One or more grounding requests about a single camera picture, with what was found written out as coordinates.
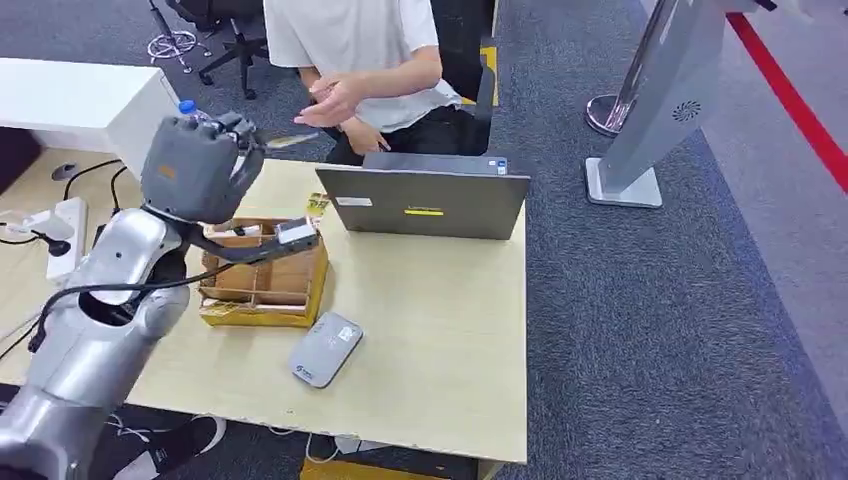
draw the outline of silver robot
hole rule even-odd
[[[189,301],[185,253],[230,264],[312,248],[306,219],[255,248],[224,248],[200,222],[231,219],[262,170],[263,143],[237,114],[198,125],[167,118],[142,173],[144,205],[115,215],[66,289],[45,304],[25,384],[0,416],[0,478],[85,479],[108,416]],[[240,162],[239,147],[246,148]]]

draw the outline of black shoe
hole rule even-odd
[[[185,425],[148,435],[150,443],[114,480],[151,480],[208,452],[224,437],[227,422],[223,418],[197,416]]]

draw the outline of red line on floor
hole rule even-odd
[[[759,67],[772,91],[777,95],[783,108],[789,113],[792,121],[813,147],[824,166],[836,179],[842,190],[848,193],[848,155],[842,151],[833,137],[824,128],[813,110],[801,98],[798,90],[777,64],[774,57],[766,48],[754,27],[741,13],[728,13],[727,21],[736,31],[739,40],[748,50],[748,54]]]

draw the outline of bottle cap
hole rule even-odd
[[[195,105],[194,100],[183,100],[179,104],[180,113],[183,115],[192,113],[197,110],[197,105]]]

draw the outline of black pants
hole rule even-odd
[[[453,106],[439,107],[407,128],[384,133],[383,138],[393,152],[458,155],[471,120],[468,112]],[[336,136],[336,146],[327,155],[326,162],[361,166],[364,157],[353,151],[347,135]]]

